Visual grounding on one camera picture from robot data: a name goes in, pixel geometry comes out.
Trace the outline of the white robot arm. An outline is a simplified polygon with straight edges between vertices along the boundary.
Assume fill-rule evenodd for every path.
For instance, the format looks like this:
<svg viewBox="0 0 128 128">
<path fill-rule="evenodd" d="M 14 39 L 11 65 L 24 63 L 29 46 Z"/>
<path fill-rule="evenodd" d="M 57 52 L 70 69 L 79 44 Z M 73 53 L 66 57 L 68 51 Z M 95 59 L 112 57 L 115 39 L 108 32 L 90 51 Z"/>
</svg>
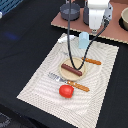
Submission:
<svg viewBox="0 0 128 128">
<path fill-rule="evenodd" d="M 101 26 L 105 9 L 108 7 L 110 0 L 88 0 L 89 8 L 89 28 L 98 30 Z"/>
</svg>

